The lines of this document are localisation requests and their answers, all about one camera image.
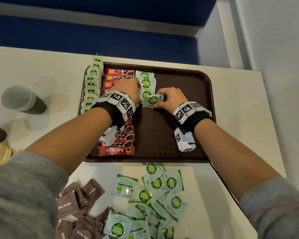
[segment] hand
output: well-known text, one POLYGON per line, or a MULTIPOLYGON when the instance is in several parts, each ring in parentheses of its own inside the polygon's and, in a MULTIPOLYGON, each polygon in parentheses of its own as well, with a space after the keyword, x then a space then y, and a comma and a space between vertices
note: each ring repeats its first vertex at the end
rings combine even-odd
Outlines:
POLYGON ((137 78, 133 79, 120 79, 116 84, 110 89, 110 91, 120 91, 128 94, 133 100, 134 104, 139 104, 142 100, 138 96, 138 88, 141 88, 140 81, 137 78))
POLYGON ((184 96, 183 92, 178 88, 161 88, 157 92, 157 95, 164 94, 167 96, 167 101, 164 102, 158 102, 154 104, 154 108, 164 108, 169 113, 173 114, 173 112, 176 110, 176 108, 188 101, 186 97, 184 96))

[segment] wire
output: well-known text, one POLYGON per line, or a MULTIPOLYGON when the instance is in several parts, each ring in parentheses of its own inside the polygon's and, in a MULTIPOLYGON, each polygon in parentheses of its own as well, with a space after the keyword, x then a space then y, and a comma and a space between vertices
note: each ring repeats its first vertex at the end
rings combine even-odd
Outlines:
POLYGON ((215 171, 215 173, 218 175, 219 179, 223 182, 223 185, 225 186, 225 188, 227 189, 228 193, 230 194, 230 196, 232 197, 232 199, 235 201, 235 203, 237 204, 237 206, 239 207, 239 209, 241 210, 241 212, 246 216, 246 214, 243 212, 243 210, 240 208, 239 206, 239 202, 238 200, 234 197, 234 195, 232 194, 232 192, 230 191, 230 189, 228 188, 228 186, 226 185, 225 181, 222 179, 222 177, 219 175, 219 173, 217 172, 217 170, 215 169, 214 165, 211 163, 211 161, 209 160, 209 157, 207 156, 207 154, 204 152, 204 150, 198 146, 198 144, 194 143, 194 142, 189 142, 189 145, 191 144, 195 144, 203 153, 203 155, 207 158, 208 163, 211 165, 211 167, 213 168, 213 170, 215 171))

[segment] gray sweatshirt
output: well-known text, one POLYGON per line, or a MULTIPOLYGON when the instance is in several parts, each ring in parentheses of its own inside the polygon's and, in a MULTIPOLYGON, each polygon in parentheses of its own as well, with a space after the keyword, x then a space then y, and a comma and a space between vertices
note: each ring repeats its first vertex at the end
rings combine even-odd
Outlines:
MULTIPOLYGON (((0 239, 53 238, 56 197, 68 175, 51 160, 21 152, 0 165, 0 239)), ((246 192, 240 208, 258 238, 299 238, 299 190, 285 178, 246 192)))

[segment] person's left hand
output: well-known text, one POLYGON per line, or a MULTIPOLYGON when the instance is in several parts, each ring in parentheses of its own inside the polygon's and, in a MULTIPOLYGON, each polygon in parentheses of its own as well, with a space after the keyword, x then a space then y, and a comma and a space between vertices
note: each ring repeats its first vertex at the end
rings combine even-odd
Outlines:
POLYGON ((133 100, 134 104, 140 104, 142 101, 138 96, 138 88, 141 88, 140 81, 137 78, 132 79, 120 79, 116 84, 110 89, 110 91, 120 91, 128 94, 133 100))

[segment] white table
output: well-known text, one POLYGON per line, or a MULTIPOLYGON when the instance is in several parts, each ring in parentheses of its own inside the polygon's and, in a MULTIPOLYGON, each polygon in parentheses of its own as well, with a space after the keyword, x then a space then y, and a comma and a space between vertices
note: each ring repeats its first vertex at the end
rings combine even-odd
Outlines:
MULTIPOLYGON (((25 149, 33 141, 77 116, 83 73, 90 55, 0 47, 0 95, 9 86, 21 84, 44 99, 48 112, 40 116, 12 112, 1 106, 0 126, 8 132, 10 145, 25 149)), ((212 83, 217 124, 260 155, 285 176, 283 161, 260 72, 144 60, 104 57, 105 62, 200 70, 212 83)), ((181 169, 188 203, 175 238, 257 238, 249 221, 232 200, 209 164, 166 163, 181 169)), ((118 173, 140 178, 140 163, 83 163, 69 183, 87 183, 95 178, 106 193, 90 214, 108 205, 124 212, 127 200, 112 196, 118 173)))

